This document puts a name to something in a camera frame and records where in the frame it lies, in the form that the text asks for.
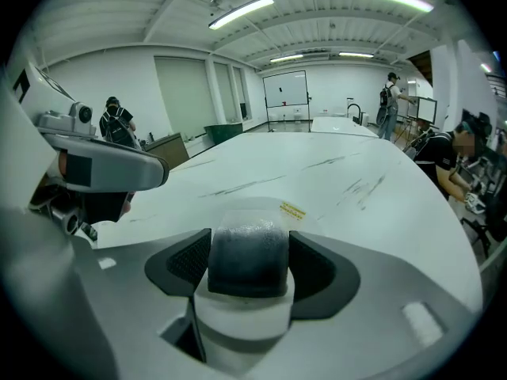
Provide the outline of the white marble table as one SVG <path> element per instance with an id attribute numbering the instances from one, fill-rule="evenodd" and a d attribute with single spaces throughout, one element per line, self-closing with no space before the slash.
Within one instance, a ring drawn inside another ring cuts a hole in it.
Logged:
<path id="1" fill-rule="evenodd" d="M 433 182 L 394 144 L 323 133 L 245 133 L 137 193 L 119 222 L 97 224 L 102 248 L 215 228 L 228 200 L 267 196 L 315 215 L 324 232 L 389 253 L 464 294 L 482 290 L 462 226 Z"/>

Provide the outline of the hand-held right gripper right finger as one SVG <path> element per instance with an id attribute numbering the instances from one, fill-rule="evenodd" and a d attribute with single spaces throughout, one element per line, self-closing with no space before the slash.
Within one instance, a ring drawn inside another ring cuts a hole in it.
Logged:
<path id="1" fill-rule="evenodd" d="M 463 343 L 482 308 L 413 264 L 290 233 L 291 324 L 245 380 L 424 380 Z"/>

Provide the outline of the white framed panel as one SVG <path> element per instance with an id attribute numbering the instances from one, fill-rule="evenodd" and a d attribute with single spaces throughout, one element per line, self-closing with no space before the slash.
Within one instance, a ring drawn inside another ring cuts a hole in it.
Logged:
<path id="1" fill-rule="evenodd" d="M 437 101 L 428 97 L 415 97 L 415 104 L 410 107 L 410 115 L 416 120 L 434 124 L 436 120 Z"/>

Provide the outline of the wooden cabinet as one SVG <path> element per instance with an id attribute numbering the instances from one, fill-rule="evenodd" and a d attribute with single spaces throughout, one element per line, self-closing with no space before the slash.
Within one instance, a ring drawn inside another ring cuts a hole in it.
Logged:
<path id="1" fill-rule="evenodd" d="M 170 170 L 177 168 L 190 159 L 180 133 L 167 135 L 147 144 L 145 151 L 163 158 Z"/>

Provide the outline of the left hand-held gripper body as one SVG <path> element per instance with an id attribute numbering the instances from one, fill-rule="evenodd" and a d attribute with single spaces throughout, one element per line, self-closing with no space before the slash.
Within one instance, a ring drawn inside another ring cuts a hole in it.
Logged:
<path id="1" fill-rule="evenodd" d="M 0 232 L 33 212 L 97 241 L 84 196 L 66 186 L 68 146 L 95 139 L 92 115 L 32 63 L 0 70 Z"/>

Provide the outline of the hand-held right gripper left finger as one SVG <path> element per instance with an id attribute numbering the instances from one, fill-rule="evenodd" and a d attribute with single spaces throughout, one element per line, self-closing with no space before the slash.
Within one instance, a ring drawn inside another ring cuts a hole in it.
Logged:
<path id="1" fill-rule="evenodd" d="M 115 291 L 89 242 L 47 219 L 0 211 L 0 283 L 23 325 L 85 380 L 214 380 Z"/>

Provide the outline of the plain white table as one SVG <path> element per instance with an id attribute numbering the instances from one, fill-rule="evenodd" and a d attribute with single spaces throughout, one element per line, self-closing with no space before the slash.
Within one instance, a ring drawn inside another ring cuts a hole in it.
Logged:
<path id="1" fill-rule="evenodd" d="M 322 116 L 312 121 L 311 133 L 362 136 L 377 139 L 377 134 L 350 118 Z"/>

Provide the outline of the dark green bin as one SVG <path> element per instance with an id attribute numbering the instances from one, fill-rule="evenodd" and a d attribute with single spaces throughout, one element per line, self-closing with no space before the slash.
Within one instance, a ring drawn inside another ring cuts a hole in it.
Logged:
<path id="1" fill-rule="evenodd" d="M 204 130 L 216 146 L 243 133 L 242 123 L 228 123 L 205 126 Z"/>

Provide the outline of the black-framed rolling whiteboard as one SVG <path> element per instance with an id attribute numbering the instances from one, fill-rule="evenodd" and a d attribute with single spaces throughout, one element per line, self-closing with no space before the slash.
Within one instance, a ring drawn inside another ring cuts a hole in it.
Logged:
<path id="1" fill-rule="evenodd" d="M 278 123 L 307 123 L 311 131 L 310 94 L 305 70 L 285 72 L 263 77 L 265 111 L 268 131 Z"/>

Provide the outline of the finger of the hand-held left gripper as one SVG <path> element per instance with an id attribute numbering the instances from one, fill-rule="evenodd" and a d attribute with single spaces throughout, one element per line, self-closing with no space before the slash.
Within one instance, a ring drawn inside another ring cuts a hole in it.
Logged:
<path id="1" fill-rule="evenodd" d="M 56 184 L 76 192 L 138 192 L 164 185 L 167 162 L 147 152 L 97 139 L 45 134 L 67 154 L 66 174 Z"/>
<path id="2" fill-rule="evenodd" d="M 85 223 L 117 222 L 125 213 L 134 192 L 79 192 L 79 221 Z"/>

